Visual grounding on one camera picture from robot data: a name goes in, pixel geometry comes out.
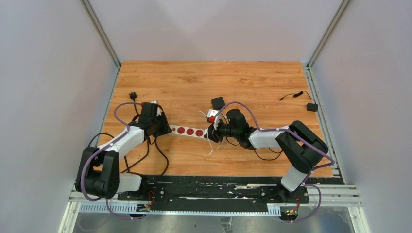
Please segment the white USB charger with cable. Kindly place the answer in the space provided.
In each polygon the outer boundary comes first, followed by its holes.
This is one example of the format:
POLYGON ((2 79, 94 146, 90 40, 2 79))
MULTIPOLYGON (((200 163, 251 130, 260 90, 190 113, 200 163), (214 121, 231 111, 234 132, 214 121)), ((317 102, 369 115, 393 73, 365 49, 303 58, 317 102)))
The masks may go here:
MULTIPOLYGON (((203 118, 205 118, 205 119, 207 120, 207 118, 206 118, 207 113, 205 113, 205 112, 203 112, 203 111, 200 111, 200 110, 198 110, 198 113, 199 113, 203 118)), ((215 142, 209 140, 208 138, 207 138, 206 141, 208 142, 208 144, 209 144, 209 146, 210 146, 210 152, 208 153, 208 155, 211 155, 213 152, 217 151, 217 150, 222 146, 222 144, 223 144, 223 142, 215 143, 215 142)))

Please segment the white red power strip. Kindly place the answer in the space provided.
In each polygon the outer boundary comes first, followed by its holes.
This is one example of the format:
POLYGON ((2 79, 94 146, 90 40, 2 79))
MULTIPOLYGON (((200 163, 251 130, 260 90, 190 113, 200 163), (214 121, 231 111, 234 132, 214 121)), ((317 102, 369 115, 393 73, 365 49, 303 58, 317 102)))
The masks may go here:
POLYGON ((207 140, 206 129, 198 129, 194 127, 185 127, 179 125, 170 125, 170 129, 170 135, 207 140))

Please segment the small black plug adapter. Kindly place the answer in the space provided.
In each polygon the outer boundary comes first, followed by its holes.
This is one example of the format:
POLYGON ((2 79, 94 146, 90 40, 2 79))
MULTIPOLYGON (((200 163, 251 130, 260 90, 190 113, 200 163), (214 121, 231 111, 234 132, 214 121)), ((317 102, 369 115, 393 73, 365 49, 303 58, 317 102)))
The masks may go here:
POLYGON ((311 96, 309 91, 302 90, 296 93, 289 93, 281 98, 279 98, 279 101, 283 101, 284 99, 290 98, 291 100, 293 99, 298 99, 299 97, 306 95, 307 98, 305 100, 300 100, 299 103, 309 112, 318 112, 319 110, 319 105, 317 101, 315 100, 314 97, 311 96))

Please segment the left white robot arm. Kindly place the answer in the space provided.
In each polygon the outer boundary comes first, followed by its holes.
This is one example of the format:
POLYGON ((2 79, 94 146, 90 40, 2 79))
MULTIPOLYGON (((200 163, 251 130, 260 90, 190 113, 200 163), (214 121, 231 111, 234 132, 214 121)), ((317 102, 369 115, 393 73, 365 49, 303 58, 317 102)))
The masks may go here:
POLYGON ((126 123, 125 129, 110 141, 84 149, 75 188, 88 201, 111 199, 117 193, 130 192, 136 200, 148 197, 149 188, 143 176, 121 173, 120 161, 149 137, 160 137, 171 132, 166 114, 157 101, 143 102, 136 120, 126 123))

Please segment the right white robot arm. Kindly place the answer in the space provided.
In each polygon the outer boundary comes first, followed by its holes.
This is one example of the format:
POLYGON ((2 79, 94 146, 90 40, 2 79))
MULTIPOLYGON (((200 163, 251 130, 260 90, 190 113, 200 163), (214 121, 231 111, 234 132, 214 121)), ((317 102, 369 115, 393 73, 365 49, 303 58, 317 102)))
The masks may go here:
POLYGON ((298 120, 277 129, 259 129, 251 127, 239 109, 228 111, 227 122, 216 110, 210 110, 206 118, 211 125, 205 137, 211 141, 219 143, 231 137, 244 149, 278 148, 286 155, 291 166, 277 186, 282 202, 296 198, 297 189, 329 151, 326 143, 298 120))

